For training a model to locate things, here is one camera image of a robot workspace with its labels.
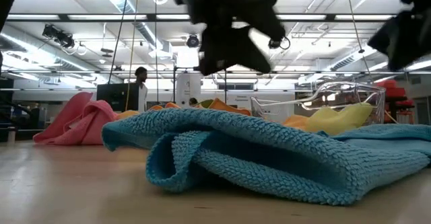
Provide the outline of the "white cabinet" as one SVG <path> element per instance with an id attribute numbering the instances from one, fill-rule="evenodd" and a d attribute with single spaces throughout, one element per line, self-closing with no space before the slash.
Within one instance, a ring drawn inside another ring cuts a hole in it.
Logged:
<path id="1" fill-rule="evenodd" d="M 182 72 L 176 77 L 175 101 L 180 106 L 189 104 L 190 98 L 201 97 L 201 74 Z"/>

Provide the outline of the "clear plastic bin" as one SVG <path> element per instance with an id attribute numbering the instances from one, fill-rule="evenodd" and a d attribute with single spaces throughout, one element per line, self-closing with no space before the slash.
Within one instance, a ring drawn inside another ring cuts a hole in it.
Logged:
<path id="1" fill-rule="evenodd" d="M 297 100 L 260 100 L 252 97 L 251 114 L 283 125 L 294 114 L 310 117 L 324 107 L 340 111 L 346 106 L 364 103 L 374 109 L 362 126 L 382 124 L 385 117 L 385 89 L 346 81 L 324 83 L 311 96 Z"/>

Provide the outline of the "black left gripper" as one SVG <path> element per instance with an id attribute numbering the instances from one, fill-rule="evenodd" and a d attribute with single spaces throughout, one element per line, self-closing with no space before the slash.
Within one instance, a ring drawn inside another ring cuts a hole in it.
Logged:
<path id="1" fill-rule="evenodd" d="M 273 6 L 277 0 L 174 0 L 178 5 L 186 5 L 191 22 L 204 23 L 199 49 L 199 71 L 208 76 L 231 66 L 226 47 L 217 31 L 230 28 L 236 18 L 249 24 L 273 41 L 281 41 L 286 35 Z M 269 73 L 271 65 L 264 54 L 248 36 L 251 27 L 234 28 L 236 46 L 233 59 L 237 64 L 260 73 Z"/>

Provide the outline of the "yellow microfiber towel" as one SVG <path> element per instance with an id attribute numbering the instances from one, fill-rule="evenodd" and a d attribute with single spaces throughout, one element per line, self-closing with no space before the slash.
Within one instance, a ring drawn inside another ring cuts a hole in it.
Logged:
<path id="1" fill-rule="evenodd" d="M 352 104 L 340 111 L 324 107 L 308 118 L 304 129 L 312 133 L 323 131 L 331 136 L 338 135 L 361 127 L 373 109 L 368 103 Z"/>

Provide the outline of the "pink microfiber towel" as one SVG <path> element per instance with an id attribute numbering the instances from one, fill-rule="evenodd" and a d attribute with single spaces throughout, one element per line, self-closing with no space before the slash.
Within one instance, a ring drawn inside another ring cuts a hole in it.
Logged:
<path id="1" fill-rule="evenodd" d="M 39 145 L 101 145 L 102 127 L 116 119 L 104 100 L 94 101 L 93 94 L 75 94 L 44 131 L 33 136 Z"/>

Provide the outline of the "black monitor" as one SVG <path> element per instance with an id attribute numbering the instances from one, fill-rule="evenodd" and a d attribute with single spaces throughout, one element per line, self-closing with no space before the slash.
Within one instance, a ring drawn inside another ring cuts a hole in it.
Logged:
<path id="1" fill-rule="evenodd" d="M 136 83 L 97 85 L 96 99 L 107 102 L 115 112 L 138 110 L 139 86 Z"/>

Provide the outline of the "blue microfiber towel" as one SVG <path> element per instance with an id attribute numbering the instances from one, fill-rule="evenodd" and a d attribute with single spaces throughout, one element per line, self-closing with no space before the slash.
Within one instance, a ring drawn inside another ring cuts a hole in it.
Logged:
<path id="1" fill-rule="evenodd" d="M 329 136 L 219 110 L 144 112 L 102 127 L 104 146 L 149 150 L 147 180 L 184 192 L 217 176 L 289 200 L 349 205 L 431 166 L 431 126 L 373 124 Z"/>

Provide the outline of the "orange microfiber towel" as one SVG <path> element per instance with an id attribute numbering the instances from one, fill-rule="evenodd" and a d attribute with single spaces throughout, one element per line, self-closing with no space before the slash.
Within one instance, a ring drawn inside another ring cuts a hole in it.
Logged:
<path id="1" fill-rule="evenodd" d="M 161 105 L 155 105 L 152 106 L 149 111 L 154 111 L 154 110 L 164 110 L 167 108 L 180 108 L 180 106 L 178 106 L 177 104 L 173 103 L 173 102 L 168 102 L 165 106 L 161 106 Z M 224 103 L 223 101 L 221 101 L 219 98 L 214 98 L 213 99 L 213 104 L 210 106 L 210 108 L 205 108 L 205 109 L 212 109 L 212 110 L 223 110 L 223 111 L 227 111 L 227 112 L 233 112 L 233 113 L 239 113 L 239 114 L 244 114 L 247 116 L 251 115 L 251 111 L 246 109 L 246 108 L 237 108 L 234 106 L 230 106 L 227 105 L 226 103 Z M 139 112 L 138 111 L 134 111 L 134 110 L 128 110 L 125 112 L 122 112 L 120 114 L 118 114 L 114 119 L 115 120 L 122 120 L 134 115 L 138 115 Z"/>
<path id="2" fill-rule="evenodd" d="M 294 114 L 294 115 L 290 116 L 289 118 L 287 118 L 285 120 L 285 122 L 283 123 L 283 125 L 286 127 L 297 128 L 300 130 L 306 130 L 308 119 L 309 119 L 309 117 L 307 117 L 307 116 L 301 116 L 301 115 L 295 115 Z"/>

